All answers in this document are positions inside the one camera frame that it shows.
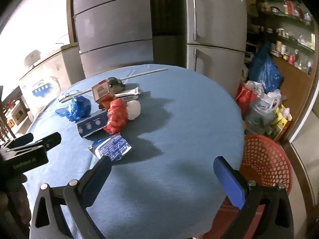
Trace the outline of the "person's left hand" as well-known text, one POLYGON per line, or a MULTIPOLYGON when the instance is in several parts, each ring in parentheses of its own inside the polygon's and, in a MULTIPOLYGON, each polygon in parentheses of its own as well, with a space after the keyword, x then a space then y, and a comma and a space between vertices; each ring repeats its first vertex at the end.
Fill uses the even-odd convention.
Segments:
POLYGON ((22 224, 29 227, 31 221, 31 210, 28 194, 24 183, 28 181, 24 174, 10 180, 9 184, 1 184, 1 211, 7 210, 9 203, 14 214, 22 224))

